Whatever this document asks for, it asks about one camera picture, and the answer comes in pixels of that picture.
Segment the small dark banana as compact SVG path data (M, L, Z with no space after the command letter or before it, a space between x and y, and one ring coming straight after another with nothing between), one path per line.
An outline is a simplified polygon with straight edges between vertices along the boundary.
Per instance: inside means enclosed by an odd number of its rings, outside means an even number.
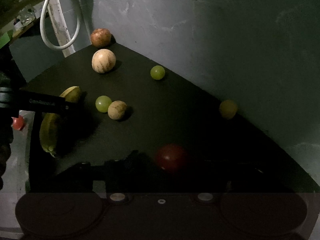
M79 86L72 86L67 88L64 92L60 94L60 97L64 98L67 102L77 102L81 95L81 90Z

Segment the red cherry tomato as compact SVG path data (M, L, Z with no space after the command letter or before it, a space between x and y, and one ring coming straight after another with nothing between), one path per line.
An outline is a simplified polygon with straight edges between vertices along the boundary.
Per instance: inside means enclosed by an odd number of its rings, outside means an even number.
M157 164L164 170L178 168L183 157L183 149L175 144L168 144L158 149L155 158Z
M25 120L23 116L19 115L17 118L12 117L12 127L17 131L21 131L25 126Z

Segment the green grape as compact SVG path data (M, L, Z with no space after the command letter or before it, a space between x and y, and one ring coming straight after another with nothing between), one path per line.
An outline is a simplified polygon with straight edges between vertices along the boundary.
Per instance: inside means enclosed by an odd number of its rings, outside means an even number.
M156 65L151 68L150 75L154 80L161 80L165 76L165 69L160 65Z
M109 98L108 96L102 95L96 99L95 106L99 112L106 113L108 112L108 108L111 103L112 103L111 98Z

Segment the round beige melon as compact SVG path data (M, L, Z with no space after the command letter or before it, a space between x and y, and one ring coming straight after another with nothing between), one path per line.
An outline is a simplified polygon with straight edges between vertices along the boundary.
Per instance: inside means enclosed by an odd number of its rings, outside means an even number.
M92 68L97 73L105 73L116 65L115 54L108 49L99 49L92 57Z

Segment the red apple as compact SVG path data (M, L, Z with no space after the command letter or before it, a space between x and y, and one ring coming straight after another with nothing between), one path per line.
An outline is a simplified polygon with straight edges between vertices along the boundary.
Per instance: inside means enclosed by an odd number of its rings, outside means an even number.
M93 46L100 48L107 46L111 42L112 34L106 28L95 29L90 36Z

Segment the small tan fruit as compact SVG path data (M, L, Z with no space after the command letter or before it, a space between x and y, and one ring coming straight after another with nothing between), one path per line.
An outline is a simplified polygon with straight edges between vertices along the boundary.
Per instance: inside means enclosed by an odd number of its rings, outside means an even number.
M221 102L219 109L225 118L233 118L238 111L238 105L233 100L225 100Z

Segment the metal baking tray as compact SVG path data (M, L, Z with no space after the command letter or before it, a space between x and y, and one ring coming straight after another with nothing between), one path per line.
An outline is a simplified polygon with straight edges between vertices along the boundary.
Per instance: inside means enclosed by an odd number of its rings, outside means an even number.
M17 198L25 194L25 185L29 181L29 152L35 113L20 111L20 115L26 124L21 131L13 129L14 139L10 145L11 156L2 176L4 186L1 190L1 193L14 193Z

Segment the green box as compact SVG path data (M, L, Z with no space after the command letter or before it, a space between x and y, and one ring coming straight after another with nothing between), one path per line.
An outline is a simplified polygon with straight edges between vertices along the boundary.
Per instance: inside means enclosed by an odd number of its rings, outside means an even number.
M13 30L9 30L0 37L0 48L3 48L12 39Z

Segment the large yellow banana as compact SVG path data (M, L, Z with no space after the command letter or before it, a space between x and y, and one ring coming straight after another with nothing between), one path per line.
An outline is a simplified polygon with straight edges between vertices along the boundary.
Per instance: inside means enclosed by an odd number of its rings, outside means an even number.
M54 113L47 113L42 120L40 127L40 144L44 152L49 153L53 158L56 157L55 142L52 132L55 130L55 120L57 115Z

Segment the small beige fruit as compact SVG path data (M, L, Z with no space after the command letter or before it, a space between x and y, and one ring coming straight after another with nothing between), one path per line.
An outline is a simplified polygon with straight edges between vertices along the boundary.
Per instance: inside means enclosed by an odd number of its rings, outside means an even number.
M127 104L123 101L114 101L108 107L108 116L112 120L119 120L125 113Z

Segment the clear plastic bottle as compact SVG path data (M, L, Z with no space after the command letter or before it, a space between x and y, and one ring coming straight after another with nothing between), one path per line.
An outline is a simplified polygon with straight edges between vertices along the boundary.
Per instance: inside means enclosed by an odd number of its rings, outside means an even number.
M35 9L31 5L24 7L17 15L18 22L20 22L24 27L29 25L35 19Z

